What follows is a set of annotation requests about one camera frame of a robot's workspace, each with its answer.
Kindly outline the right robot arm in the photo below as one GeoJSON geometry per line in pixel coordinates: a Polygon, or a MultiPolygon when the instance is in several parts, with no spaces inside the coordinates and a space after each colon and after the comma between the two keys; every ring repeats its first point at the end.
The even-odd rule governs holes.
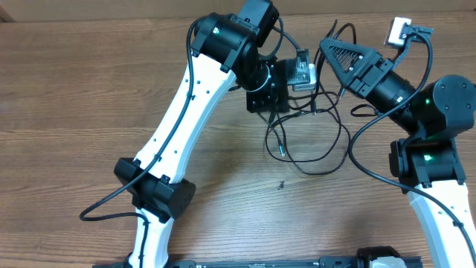
{"type": "Polygon", "coordinates": [[[475,224],[455,139],[475,124],[475,85],[460,75],[447,75],[427,84],[433,63],[431,41],[424,34],[414,33],[404,44],[411,42],[421,42],[428,52],[418,87],[394,71],[394,61],[384,60],[372,48],[325,38],[320,49],[343,88],[366,100],[379,113],[351,138],[348,153],[352,163],[408,196],[434,266],[473,267],[475,224]],[[390,145],[392,179],[366,168],[353,152],[358,138],[383,118],[408,134],[390,145]]]}

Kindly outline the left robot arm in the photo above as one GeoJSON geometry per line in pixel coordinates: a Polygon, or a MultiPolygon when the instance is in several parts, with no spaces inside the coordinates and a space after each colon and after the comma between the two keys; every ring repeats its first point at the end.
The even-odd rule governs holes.
{"type": "Polygon", "coordinates": [[[281,23],[270,1],[247,1],[238,14],[211,13],[192,23],[187,68],[161,123],[134,158],[115,165],[132,194],[138,228],[125,267],[164,267],[174,221],[196,187],[185,178],[190,155],[214,108],[234,86],[251,113],[287,112],[286,64],[259,48],[281,23]]]}

